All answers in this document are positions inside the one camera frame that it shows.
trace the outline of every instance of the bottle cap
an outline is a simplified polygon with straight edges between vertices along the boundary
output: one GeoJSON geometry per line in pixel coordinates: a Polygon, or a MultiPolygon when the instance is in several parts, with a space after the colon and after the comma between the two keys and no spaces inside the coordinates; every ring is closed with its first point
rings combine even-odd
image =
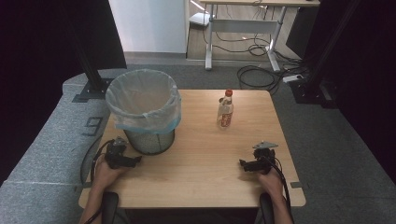
{"type": "Polygon", "coordinates": [[[233,90],[227,89],[227,91],[225,91],[225,95],[226,96],[232,96],[233,95],[233,90]]]}

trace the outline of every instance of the plastic bottle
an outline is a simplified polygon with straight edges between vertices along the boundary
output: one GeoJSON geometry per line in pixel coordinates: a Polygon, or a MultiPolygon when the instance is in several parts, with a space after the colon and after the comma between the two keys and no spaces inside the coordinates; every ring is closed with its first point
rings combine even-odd
{"type": "Polygon", "coordinates": [[[233,90],[226,90],[223,98],[219,100],[218,125],[228,127],[233,117],[233,90]]]}

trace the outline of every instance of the white wall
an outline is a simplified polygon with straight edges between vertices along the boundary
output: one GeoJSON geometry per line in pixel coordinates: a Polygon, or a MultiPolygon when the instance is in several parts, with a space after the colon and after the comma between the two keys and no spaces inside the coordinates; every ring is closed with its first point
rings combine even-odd
{"type": "Polygon", "coordinates": [[[124,52],[186,53],[188,0],[109,0],[124,52]]]}

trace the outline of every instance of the desk leg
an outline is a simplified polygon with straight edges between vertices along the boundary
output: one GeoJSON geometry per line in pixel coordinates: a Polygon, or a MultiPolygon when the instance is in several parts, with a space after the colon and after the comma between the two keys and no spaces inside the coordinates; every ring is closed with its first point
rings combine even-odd
{"type": "Polygon", "coordinates": [[[285,18],[285,14],[286,14],[286,9],[287,9],[286,7],[282,7],[282,9],[280,11],[279,19],[277,20],[276,28],[274,30],[274,35],[271,38],[270,46],[265,47],[265,49],[267,50],[267,54],[268,54],[270,63],[273,66],[274,72],[280,71],[279,65],[277,64],[277,61],[276,61],[276,55],[274,53],[274,48],[275,48],[277,38],[279,37],[280,28],[282,28],[283,19],[285,18]]]}
{"type": "Polygon", "coordinates": [[[205,57],[205,69],[207,71],[212,70],[213,8],[214,8],[214,5],[211,5],[210,6],[210,17],[209,17],[209,40],[206,44],[206,57],[205,57]]]}

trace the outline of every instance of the white desk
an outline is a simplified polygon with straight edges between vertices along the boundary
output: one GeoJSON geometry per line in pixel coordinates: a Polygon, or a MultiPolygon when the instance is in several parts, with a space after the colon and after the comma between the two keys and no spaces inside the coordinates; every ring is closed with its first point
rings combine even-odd
{"type": "Polygon", "coordinates": [[[205,69],[212,69],[212,32],[223,33],[249,33],[249,34],[270,34],[271,42],[266,47],[268,58],[275,72],[280,71],[276,61],[274,49],[280,28],[282,27],[287,7],[318,7],[318,0],[200,0],[203,4],[210,5],[209,18],[209,40],[206,45],[205,69]],[[277,21],[242,21],[242,20],[218,20],[213,17],[214,5],[252,5],[282,7],[277,21]]]}

